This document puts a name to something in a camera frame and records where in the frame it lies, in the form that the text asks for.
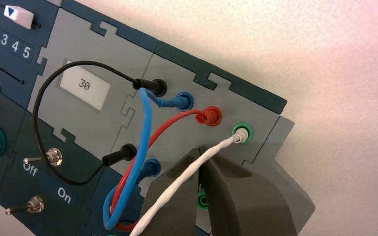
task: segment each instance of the toggle switch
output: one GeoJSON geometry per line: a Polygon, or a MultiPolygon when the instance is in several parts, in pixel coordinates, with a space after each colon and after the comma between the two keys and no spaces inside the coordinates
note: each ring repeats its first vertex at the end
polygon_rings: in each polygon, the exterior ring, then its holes
{"type": "MultiPolygon", "coordinates": [[[[62,161],[63,161],[62,153],[57,148],[52,148],[48,150],[48,152],[46,153],[46,156],[52,166],[57,167],[62,164],[62,161]]],[[[41,157],[24,158],[22,161],[24,164],[28,164],[28,163],[36,162],[36,161],[43,161],[43,159],[41,157]]]]}
{"type": "Polygon", "coordinates": [[[5,210],[7,215],[12,215],[18,212],[26,211],[30,214],[42,213],[44,211],[44,201],[40,196],[33,196],[24,207],[8,208],[5,210]]]}

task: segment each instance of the off label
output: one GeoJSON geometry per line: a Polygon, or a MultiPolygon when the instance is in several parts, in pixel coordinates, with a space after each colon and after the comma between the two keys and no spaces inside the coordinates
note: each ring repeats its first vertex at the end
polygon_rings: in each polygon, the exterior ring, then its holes
{"type": "Polygon", "coordinates": [[[26,172],[29,172],[30,175],[32,176],[35,176],[35,174],[37,174],[38,172],[38,168],[30,164],[24,164],[23,168],[26,172]]]}

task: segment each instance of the wire cable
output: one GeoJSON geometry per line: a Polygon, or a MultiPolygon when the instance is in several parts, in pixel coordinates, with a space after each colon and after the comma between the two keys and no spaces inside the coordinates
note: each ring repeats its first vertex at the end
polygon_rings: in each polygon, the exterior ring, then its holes
{"type": "Polygon", "coordinates": [[[41,86],[40,90],[38,91],[38,94],[37,94],[37,99],[35,101],[35,105],[34,105],[34,109],[32,111],[32,128],[34,129],[34,134],[35,134],[35,140],[37,141],[37,146],[38,146],[38,149],[40,151],[40,155],[41,155],[41,159],[44,161],[44,163],[46,164],[46,166],[51,170],[51,172],[53,172],[57,177],[59,177],[63,182],[65,183],[68,183],[68,184],[71,184],[71,185],[76,185],[76,186],[81,186],[81,185],[85,185],[87,183],[89,183],[92,178],[94,178],[96,176],[96,174],[104,167],[103,164],[101,164],[86,180],[84,181],[76,181],[76,180],[71,180],[67,177],[65,177],[64,175],[62,175],[60,172],[58,172],[56,170],[55,167],[53,167],[50,163],[50,161],[48,160],[47,156],[46,156],[46,153],[44,151],[44,145],[43,145],[43,141],[41,139],[41,135],[40,135],[40,132],[39,132],[39,129],[38,129],[38,111],[40,109],[40,104],[41,104],[41,101],[43,99],[43,95],[44,95],[44,92],[46,91],[47,87],[51,84],[51,82],[57,77],[59,76],[61,73],[63,73],[65,70],[69,69],[69,68],[72,68],[74,66],[78,66],[78,65],[93,65],[93,66],[97,66],[97,67],[102,67],[104,69],[107,69],[109,71],[111,71],[112,73],[118,75],[118,76],[121,76],[123,77],[124,79],[130,81],[130,82],[133,82],[133,83],[137,83],[138,81],[108,65],[105,65],[105,64],[102,64],[102,63],[99,63],[99,62],[96,62],[96,61],[77,61],[77,62],[72,62],[72,63],[69,63],[69,64],[66,64],[62,67],[60,67],[58,70],[56,70],[52,75],[50,75],[48,77],[48,79],[43,83],[43,85],[41,86]]]}
{"type": "Polygon", "coordinates": [[[217,154],[221,149],[229,146],[232,143],[239,142],[240,140],[240,135],[235,134],[221,141],[217,145],[211,147],[205,153],[203,153],[196,161],[192,162],[192,164],[190,164],[180,174],[180,176],[177,177],[177,179],[160,195],[157,201],[141,217],[141,219],[138,221],[138,223],[132,230],[130,236],[139,236],[150,223],[154,215],[170,200],[170,198],[176,193],[176,191],[183,184],[183,182],[189,179],[203,163],[205,163],[207,160],[209,160],[211,157],[217,154]]]}
{"type": "Polygon", "coordinates": [[[147,90],[145,88],[140,88],[138,93],[141,98],[141,102],[143,104],[144,110],[144,118],[143,118],[143,127],[141,129],[141,139],[140,145],[138,147],[137,156],[134,159],[134,166],[129,174],[128,180],[126,181],[123,191],[121,193],[120,199],[118,204],[116,205],[115,209],[113,210],[112,216],[109,213],[109,203],[112,201],[113,196],[113,189],[112,196],[107,196],[105,198],[105,202],[103,204],[103,223],[107,230],[111,230],[115,227],[117,222],[119,221],[126,203],[128,202],[129,196],[134,188],[135,183],[137,182],[138,176],[144,164],[144,159],[147,154],[149,138],[150,138],[150,130],[151,130],[151,121],[152,121],[152,108],[150,105],[149,98],[147,96],[147,90]]]}
{"type": "MultiPolygon", "coordinates": [[[[184,118],[184,117],[187,117],[187,116],[190,116],[190,115],[201,115],[201,116],[205,116],[205,112],[204,111],[201,111],[201,110],[189,110],[189,111],[186,111],[186,112],[182,112],[182,113],[179,113],[177,114],[176,116],[172,117],[170,120],[166,121],[162,126],[160,126],[151,136],[150,136],[150,141],[149,141],[149,145],[148,145],[148,148],[150,148],[150,146],[156,141],[156,139],[167,129],[169,128],[171,125],[173,125],[175,122],[177,122],[178,120],[184,118]]],[[[117,205],[117,202],[118,202],[118,199],[121,195],[121,192],[124,188],[124,185],[125,185],[125,182],[127,181],[128,179],[128,176],[129,176],[129,173],[131,172],[131,169],[134,165],[134,160],[132,160],[132,162],[130,163],[130,165],[128,166],[126,172],[124,173],[124,175],[122,176],[122,178],[120,179],[119,183],[117,186],[114,187],[115,189],[115,194],[113,196],[113,199],[112,199],[112,203],[111,203],[111,209],[115,209],[116,205],[117,205]]],[[[118,230],[121,230],[121,231],[130,231],[134,228],[134,226],[137,224],[137,222],[134,222],[133,224],[130,224],[130,225],[123,225],[122,223],[118,223],[116,224],[116,228],[118,230]]]]}

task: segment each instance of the blue triangle arrow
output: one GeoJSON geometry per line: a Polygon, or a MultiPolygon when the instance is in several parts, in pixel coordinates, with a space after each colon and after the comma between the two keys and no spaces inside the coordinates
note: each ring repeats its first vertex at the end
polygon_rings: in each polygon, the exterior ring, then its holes
{"type": "Polygon", "coordinates": [[[15,10],[9,7],[8,11],[9,11],[9,15],[12,15],[12,13],[14,13],[15,10]]]}

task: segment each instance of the blue banana socket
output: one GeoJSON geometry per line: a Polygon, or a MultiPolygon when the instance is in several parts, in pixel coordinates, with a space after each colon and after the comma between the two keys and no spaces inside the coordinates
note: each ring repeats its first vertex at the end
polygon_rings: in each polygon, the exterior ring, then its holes
{"type": "Polygon", "coordinates": [[[149,159],[144,163],[140,175],[137,179],[137,185],[146,177],[155,177],[160,174],[161,165],[156,159],[149,159]]]}
{"type": "Polygon", "coordinates": [[[177,107],[177,109],[181,112],[185,112],[185,111],[188,111],[190,109],[193,108],[193,105],[195,104],[195,100],[193,99],[193,96],[188,93],[188,92],[181,92],[179,94],[176,95],[176,97],[183,97],[183,98],[186,98],[188,100],[188,105],[185,106],[185,107],[177,107]]]}

